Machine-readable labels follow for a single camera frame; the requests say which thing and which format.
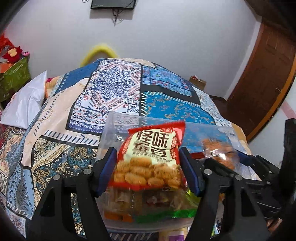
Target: green storage box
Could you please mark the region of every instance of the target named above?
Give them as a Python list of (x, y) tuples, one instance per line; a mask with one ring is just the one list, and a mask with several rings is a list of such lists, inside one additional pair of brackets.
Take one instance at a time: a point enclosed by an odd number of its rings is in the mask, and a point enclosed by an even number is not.
[(10, 99), (30, 79), (27, 58), (24, 57), (0, 74), (0, 102)]

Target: baseboard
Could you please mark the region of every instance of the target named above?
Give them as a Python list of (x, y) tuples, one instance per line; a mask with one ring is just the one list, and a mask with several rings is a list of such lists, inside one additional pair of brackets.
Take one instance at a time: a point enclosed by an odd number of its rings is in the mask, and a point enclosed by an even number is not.
[(219, 100), (219, 101), (221, 101), (223, 103), (226, 103), (226, 99), (224, 99), (223, 97), (210, 95), (210, 98), (213, 99), (213, 100)]

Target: pink stripe on wall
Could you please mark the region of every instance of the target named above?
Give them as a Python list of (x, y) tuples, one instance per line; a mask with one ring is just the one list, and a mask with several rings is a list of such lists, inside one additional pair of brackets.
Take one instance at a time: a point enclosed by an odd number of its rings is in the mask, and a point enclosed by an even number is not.
[(288, 119), (296, 118), (295, 111), (291, 108), (287, 101), (283, 102), (283, 104), (281, 105), (281, 109), (283, 110)]

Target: patchwork bedspread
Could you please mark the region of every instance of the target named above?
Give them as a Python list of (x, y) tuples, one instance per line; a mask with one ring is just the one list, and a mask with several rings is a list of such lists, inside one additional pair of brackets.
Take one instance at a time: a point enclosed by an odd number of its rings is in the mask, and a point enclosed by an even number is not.
[[(60, 76), (29, 128), (3, 134), (0, 203), (23, 236), (51, 178), (93, 166), (110, 111), (232, 127), (206, 93), (145, 60), (99, 59)], [(72, 211), (83, 235), (75, 195)]]

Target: silver bolt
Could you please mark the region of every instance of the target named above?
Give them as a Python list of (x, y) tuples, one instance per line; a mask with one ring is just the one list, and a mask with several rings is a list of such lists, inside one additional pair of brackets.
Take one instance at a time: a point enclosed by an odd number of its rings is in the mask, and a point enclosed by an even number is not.
[(211, 175), (212, 174), (212, 170), (211, 169), (205, 169), (204, 170), (204, 174)]
[(91, 170), (90, 170), (90, 169), (85, 169), (85, 170), (83, 171), (83, 173), (84, 173), (85, 175), (91, 174)]
[(235, 179), (238, 180), (238, 181), (241, 181), (243, 178), (241, 175), (235, 175)]
[(54, 175), (54, 177), (53, 177), (53, 179), (56, 180), (56, 181), (59, 180), (60, 178), (61, 178), (61, 176), (60, 176), (59, 174), (56, 174), (56, 175)]

